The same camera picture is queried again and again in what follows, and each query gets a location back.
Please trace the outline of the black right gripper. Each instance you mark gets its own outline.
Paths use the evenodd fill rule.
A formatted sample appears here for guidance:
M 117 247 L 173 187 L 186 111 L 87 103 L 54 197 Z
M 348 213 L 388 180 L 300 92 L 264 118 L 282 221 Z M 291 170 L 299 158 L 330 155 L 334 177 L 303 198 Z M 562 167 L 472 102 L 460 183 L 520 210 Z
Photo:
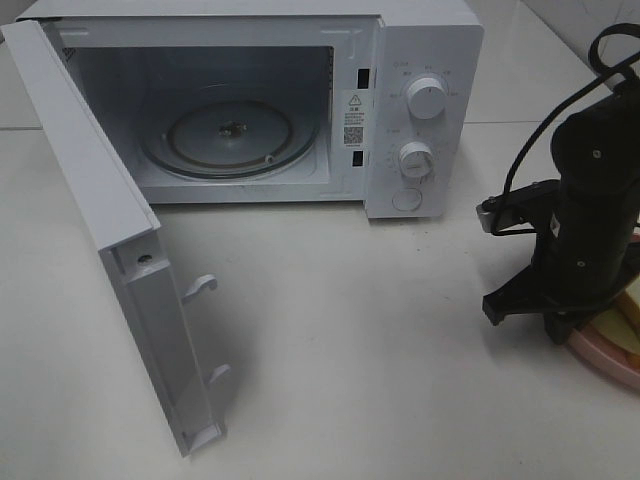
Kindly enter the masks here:
M 532 264 L 485 295 L 482 311 L 493 326 L 509 315 L 543 313 L 547 337 L 566 344 L 639 276 L 636 225 L 552 219 Z

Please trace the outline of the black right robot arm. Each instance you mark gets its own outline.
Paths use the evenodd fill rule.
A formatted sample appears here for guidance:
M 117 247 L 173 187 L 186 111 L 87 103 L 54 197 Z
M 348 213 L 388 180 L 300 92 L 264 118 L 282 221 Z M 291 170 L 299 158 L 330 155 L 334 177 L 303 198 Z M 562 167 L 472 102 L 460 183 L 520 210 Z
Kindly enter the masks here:
M 559 179 L 506 188 L 477 207 L 486 232 L 536 237 L 530 264 L 485 295 L 482 310 L 494 326 L 540 314 L 563 344 L 639 275 L 638 82 L 568 116 L 550 151 Z

